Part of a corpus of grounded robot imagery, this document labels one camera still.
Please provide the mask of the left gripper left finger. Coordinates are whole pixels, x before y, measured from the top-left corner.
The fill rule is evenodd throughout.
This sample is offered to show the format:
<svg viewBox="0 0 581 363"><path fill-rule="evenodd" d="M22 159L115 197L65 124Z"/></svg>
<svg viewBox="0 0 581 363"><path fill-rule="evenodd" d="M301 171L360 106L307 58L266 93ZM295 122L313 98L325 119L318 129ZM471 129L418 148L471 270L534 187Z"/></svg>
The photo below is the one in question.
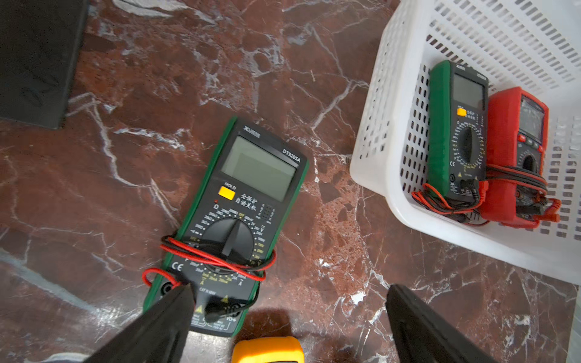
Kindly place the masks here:
<svg viewBox="0 0 581 363"><path fill-rule="evenodd" d="M175 287L86 361L179 362L194 311L192 286Z"/></svg>

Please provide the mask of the green multimeter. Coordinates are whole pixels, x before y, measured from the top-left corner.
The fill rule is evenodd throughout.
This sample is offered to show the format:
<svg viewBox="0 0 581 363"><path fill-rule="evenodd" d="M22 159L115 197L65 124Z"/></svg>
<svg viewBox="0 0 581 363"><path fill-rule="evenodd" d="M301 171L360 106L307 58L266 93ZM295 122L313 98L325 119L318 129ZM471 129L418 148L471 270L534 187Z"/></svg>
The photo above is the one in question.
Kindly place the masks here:
<svg viewBox="0 0 581 363"><path fill-rule="evenodd" d="M489 80L450 60L430 72L428 178L413 200L461 224L485 201Z"/></svg>
<svg viewBox="0 0 581 363"><path fill-rule="evenodd" d="M232 118L181 227L148 282L151 308L176 284L192 287L192 331L233 337L254 306L309 162L264 128Z"/></svg>

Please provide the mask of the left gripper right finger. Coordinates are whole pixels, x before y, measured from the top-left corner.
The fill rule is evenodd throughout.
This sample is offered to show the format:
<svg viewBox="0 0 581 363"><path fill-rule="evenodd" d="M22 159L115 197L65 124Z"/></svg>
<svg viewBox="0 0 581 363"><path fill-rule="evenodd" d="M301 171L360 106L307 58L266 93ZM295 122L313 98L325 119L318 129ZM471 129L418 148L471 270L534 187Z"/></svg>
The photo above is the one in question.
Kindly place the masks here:
<svg viewBox="0 0 581 363"><path fill-rule="evenodd" d="M402 284L390 286L385 307L401 362L494 361Z"/></svg>

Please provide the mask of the red multimeter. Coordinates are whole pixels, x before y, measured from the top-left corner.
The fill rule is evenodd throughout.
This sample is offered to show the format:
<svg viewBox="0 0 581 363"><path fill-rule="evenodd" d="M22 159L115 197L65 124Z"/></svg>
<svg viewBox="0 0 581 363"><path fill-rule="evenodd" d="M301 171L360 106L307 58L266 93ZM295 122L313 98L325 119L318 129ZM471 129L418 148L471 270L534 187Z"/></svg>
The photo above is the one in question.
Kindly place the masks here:
<svg viewBox="0 0 581 363"><path fill-rule="evenodd" d="M479 214L512 228L559 222L561 201L543 178L549 146L549 108L521 87L490 96L486 200Z"/></svg>

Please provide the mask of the white perforated plastic basket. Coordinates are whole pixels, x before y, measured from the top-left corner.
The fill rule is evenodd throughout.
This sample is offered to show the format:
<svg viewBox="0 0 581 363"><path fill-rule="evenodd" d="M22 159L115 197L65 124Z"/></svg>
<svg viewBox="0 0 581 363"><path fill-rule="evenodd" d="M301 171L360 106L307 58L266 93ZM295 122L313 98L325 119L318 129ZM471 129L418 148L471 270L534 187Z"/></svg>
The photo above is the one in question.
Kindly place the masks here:
<svg viewBox="0 0 581 363"><path fill-rule="evenodd" d="M533 230L470 227L425 210L431 68L451 60L515 86L549 109L543 175L562 202L559 222ZM385 197L403 224L513 265L580 282L580 3L404 1L381 37L350 174Z"/></svg>

